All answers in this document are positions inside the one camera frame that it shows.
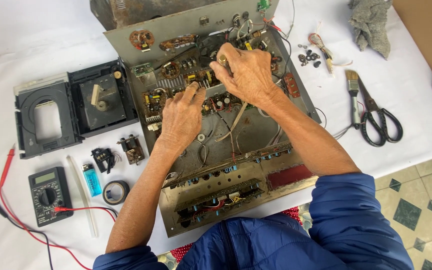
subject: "person's right hand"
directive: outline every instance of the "person's right hand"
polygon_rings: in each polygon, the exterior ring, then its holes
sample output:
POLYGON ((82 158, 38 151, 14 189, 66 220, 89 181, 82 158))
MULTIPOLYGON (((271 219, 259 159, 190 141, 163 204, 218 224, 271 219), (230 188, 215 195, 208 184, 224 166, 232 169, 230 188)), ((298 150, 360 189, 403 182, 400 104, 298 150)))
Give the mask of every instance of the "person's right hand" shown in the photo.
POLYGON ((271 78, 269 52, 259 49, 240 50, 231 43, 225 43, 219 49, 218 59, 221 54, 225 55, 233 76, 218 62, 211 62, 209 66, 229 93, 263 110, 282 93, 271 78))

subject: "electrolytic capacitor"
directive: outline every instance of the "electrolytic capacitor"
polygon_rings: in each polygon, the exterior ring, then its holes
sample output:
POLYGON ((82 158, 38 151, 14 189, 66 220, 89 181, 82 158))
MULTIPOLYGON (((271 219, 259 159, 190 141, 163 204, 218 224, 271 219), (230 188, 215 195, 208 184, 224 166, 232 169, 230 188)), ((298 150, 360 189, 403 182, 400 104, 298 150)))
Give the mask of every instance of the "electrolytic capacitor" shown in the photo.
POLYGON ((216 102, 216 109, 221 110, 223 108, 223 102, 218 101, 216 102))

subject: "green object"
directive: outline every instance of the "green object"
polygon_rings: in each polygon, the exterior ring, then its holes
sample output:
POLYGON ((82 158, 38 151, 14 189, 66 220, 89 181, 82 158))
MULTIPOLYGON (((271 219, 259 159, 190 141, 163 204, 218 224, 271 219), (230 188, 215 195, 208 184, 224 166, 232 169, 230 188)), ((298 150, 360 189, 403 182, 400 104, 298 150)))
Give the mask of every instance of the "green object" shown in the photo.
POLYGON ((258 12, 266 12, 267 9, 269 9, 269 6, 271 6, 271 2, 269 0, 261 0, 258 3, 258 8, 256 9, 258 12))

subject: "black electrical tape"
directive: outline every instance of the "black electrical tape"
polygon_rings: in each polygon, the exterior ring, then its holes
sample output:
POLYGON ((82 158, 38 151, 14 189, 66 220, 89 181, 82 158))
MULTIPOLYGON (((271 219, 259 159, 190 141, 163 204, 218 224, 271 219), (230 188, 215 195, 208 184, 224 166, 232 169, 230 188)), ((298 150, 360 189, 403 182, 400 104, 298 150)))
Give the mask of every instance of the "black electrical tape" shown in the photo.
POLYGON ((107 183, 104 187, 103 199, 108 205, 117 205, 124 202, 126 197, 128 197, 128 193, 129 193, 128 183, 126 183, 123 180, 111 181, 107 183), (120 187, 123 192, 121 197, 119 197, 118 199, 113 199, 113 197, 111 196, 111 189, 113 189, 114 187, 120 187))

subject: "gray cloth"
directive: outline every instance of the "gray cloth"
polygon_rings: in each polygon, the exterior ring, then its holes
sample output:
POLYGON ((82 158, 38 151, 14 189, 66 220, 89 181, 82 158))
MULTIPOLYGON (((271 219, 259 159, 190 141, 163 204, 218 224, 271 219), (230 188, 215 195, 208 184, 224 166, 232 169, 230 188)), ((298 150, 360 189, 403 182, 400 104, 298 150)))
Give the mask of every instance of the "gray cloth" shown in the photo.
POLYGON ((355 42, 359 49, 369 45, 388 59, 391 45, 386 33, 387 11, 393 0, 350 0, 353 14, 349 23, 354 26, 355 42))

